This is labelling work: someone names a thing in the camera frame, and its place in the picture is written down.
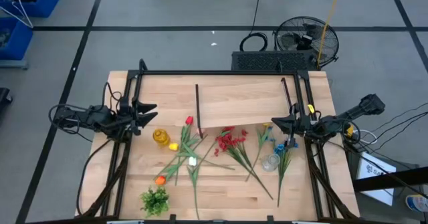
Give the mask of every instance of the blue bin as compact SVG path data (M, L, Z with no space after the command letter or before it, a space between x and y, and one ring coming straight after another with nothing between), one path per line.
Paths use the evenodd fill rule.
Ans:
M58 1L59 0L37 0L35 3L22 3L22 6L29 17L49 17ZM14 3L14 5L21 9L19 2ZM1 0L0 6L15 15L22 15L10 1Z
M0 18L0 31L8 29L9 41L5 47L0 47L0 60L22 60L28 48L32 30L14 17Z

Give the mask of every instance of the small potted plant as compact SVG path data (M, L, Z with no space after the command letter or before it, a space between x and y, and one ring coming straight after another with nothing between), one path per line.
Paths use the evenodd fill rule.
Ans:
M140 198L144 203L144 207L141 208L141 210L146 211L146 217L150 217L152 215L160 216L162 212L168 211L169 209L169 195L165 191L164 187L158 187L156 192L149 187L148 191L141 194Z

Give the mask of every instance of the electric fan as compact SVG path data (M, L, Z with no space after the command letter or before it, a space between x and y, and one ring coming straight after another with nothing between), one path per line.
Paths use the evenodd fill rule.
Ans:
M315 61L318 59L324 30L322 20L315 17L293 17L283 22L274 32L275 50L309 50L313 49ZM336 32L327 26L322 53L318 66L326 66L331 61L336 61L339 50L339 40Z

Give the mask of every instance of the yellow glass bottle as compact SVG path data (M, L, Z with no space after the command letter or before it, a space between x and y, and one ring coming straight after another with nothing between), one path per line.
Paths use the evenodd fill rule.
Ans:
M153 140L160 146L167 146L170 142L168 133L163 129L156 129L153 132Z

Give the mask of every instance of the wooden table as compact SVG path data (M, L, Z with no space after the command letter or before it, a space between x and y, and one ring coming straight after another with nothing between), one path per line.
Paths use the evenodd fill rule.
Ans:
M200 85L203 90L203 88L214 88L220 85L279 83L282 77L286 77L292 101L295 102L296 91L290 76L143 76L140 101L158 104L155 111L159 112L159 115L142 130L140 136L134 136L132 139L120 218L145 219L145 213L140 210L143 206L140 195L147 191L149 186L154 186L153 177L175 155L175 152L168 148L159 148L152 139L152 133L155 128L161 126L167 130L172 140L179 141L181 126L184 124L185 118L196 116L195 84ZM108 81L113 91L123 92L126 72L110 72ZM323 116L335 114L326 73L310 72L310 83L316 109L320 110ZM304 101L307 101L303 81L301 81L301 86ZM271 101L278 101L277 105L286 108L284 95L275 96L267 93L267 96L271 98ZM247 97L240 95L239 98L254 98L254 95ZM106 93L106 103L109 101L110 97ZM276 108L271 102L267 105ZM259 111L263 112L263 110L263 106L260 106ZM264 112L262 114L262 116L269 117L266 122L269 122L271 117L281 116L270 116L270 114L272 113ZM237 126L238 130L242 128L249 132L245 146L250 159L254 160L257 154L255 129L262 129L263 126L261 124ZM278 141L286 139L286 135L282 134L278 128L275 127L273 132ZM214 138L220 133L220 128L209 128L206 133L208 137L195 151L199 155L204 155L207 152ZM105 139L103 134L96 134L92 144L92 152L104 143ZM266 220L267 215L273 215L276 221L317 220L304 142L300 137L296 140L300 147L292 150L292 161L282 184L280 207L276 206L278 197L277 171L272 173L263 171L260 161L255 166L256 173L274 197L275 200L273 201L254 178L251 177L245 182L248 173L237 162L225 153L216 157L214 150L212 150L208 154L207 160L217 164L227 164L235 170L221 169L206 164L201 166L197 183L200 218L202 220ZM341 139L338 136L331 141L341 144ZM106 146L94 156L88 165L82 188L82 210L86 210L90 206L106 184L112 146L112 144ZM264 145L260 156L263 157L269 153L272 153L272 144L267 143ZM351 212L359 216L344 151L333 144L326 144L324 153L332 188ZM167 183L166 189L170 195L169 212L150 219L168 219L170 214L176 214L177 219L180 220L197 219L193 188L185 165L179 170L177 186L174 185L174 179L172 179ZM116 190L113 190L111 203L114 202L115 194ZM320 194L324 216L328 216L325 192L322 187L320 187ZM113 206L110 204L110 213L112 213Z

